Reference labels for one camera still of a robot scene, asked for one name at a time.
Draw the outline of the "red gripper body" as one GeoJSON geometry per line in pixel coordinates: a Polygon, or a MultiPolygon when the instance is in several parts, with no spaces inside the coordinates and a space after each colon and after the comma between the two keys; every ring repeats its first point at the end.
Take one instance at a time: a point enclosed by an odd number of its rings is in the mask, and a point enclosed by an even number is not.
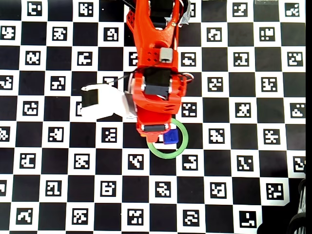
{"type": "Polygon", "coordinates": [[[177,114],[187,85],[193,81],[190,73],[168,68],[137,69],[132,84],[136,107],[136,129],[143,132],[167,132],[172,115],[177,114]]]}

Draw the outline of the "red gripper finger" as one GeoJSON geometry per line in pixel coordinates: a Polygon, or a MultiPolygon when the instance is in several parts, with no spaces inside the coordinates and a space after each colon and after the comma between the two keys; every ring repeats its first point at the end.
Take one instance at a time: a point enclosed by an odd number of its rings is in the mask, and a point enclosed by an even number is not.
{"type": "Polygon", "coordinates": [[[163,134],[163,132],[143,132],[143,136],[146,137],[147,143],[157,142],[158,137],[162,134],[163,134]]]}

